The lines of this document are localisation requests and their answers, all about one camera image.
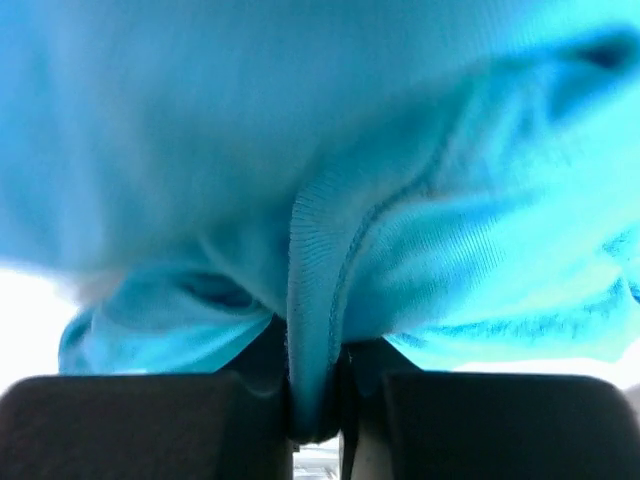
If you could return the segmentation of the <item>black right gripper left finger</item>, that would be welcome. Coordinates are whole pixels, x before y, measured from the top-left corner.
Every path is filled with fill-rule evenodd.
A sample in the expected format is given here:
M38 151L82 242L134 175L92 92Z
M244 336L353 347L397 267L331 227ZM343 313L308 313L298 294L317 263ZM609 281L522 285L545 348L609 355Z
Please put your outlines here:
M284 328L209 374L49 376L1 399L5 479L289 479Z

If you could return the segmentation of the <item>cyan t-shirt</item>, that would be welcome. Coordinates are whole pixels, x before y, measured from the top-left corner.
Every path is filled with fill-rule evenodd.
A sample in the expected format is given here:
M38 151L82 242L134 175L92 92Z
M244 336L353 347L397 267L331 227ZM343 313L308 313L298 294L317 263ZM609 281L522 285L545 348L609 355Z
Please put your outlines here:
M63 375L213 372L287 325L424 370L639 336L635 1L5 1L1 258L116 281Z

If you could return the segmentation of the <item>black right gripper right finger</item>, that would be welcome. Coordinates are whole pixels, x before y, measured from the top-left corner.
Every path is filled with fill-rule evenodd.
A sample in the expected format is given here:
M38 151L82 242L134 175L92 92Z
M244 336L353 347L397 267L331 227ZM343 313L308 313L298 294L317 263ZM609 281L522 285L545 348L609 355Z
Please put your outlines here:
M586 376L426 372L387 342L340 356L347 479L635 479L639 425Z

